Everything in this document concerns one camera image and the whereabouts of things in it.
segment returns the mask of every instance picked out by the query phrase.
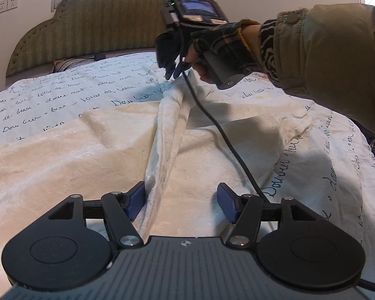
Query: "black handle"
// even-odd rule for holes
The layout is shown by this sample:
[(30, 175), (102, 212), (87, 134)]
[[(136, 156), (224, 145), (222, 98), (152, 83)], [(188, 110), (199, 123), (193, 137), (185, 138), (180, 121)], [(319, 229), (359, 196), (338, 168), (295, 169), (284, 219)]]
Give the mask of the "black handle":
[(212, 82), (220, 90), (232, 88), (245, 77), (243, 73), (232, 68), (213, 51), (205, 51), (199, 56), (199, 60), (205, 65)]

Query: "upholstered headboard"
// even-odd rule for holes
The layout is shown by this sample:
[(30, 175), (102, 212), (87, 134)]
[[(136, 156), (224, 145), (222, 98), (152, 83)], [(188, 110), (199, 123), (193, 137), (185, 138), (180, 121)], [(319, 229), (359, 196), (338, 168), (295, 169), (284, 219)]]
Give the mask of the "upholstered headboard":
[(62, 0), (52, 19), (29, 30), (6, 77), (74, 56), (154, 47), (164, 31), (164, 0)]

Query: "olive green jacket sleeve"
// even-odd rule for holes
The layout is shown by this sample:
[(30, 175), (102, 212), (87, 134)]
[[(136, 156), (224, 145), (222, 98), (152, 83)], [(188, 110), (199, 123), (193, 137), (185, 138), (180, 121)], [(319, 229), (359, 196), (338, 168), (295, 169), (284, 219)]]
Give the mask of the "olive green jacket sleeve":
[(317, 5), (281, 12), (274, 32), (279, 83), (293, 96), (375, 132), (375, 7)]

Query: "device screen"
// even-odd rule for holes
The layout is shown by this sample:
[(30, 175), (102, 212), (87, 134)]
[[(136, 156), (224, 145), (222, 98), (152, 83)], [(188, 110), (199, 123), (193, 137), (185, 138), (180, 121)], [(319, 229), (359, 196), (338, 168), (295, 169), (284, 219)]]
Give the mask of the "device screen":
[(204, 0), (180, 0), (182, 6), (189, 14), (219, 17), (213, 4)]

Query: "wall socket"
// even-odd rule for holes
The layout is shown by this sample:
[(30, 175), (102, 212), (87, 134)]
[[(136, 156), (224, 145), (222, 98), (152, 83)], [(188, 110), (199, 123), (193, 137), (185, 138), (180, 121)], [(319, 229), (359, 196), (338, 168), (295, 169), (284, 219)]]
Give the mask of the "wall socket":
[(4, 11), (7, 11), (7, 2), (8, 0), (0, 1), (0, 14)]
[(18, 7), (18, 0), (0, 1), (0, 14), (4, 11), (15, 9)]

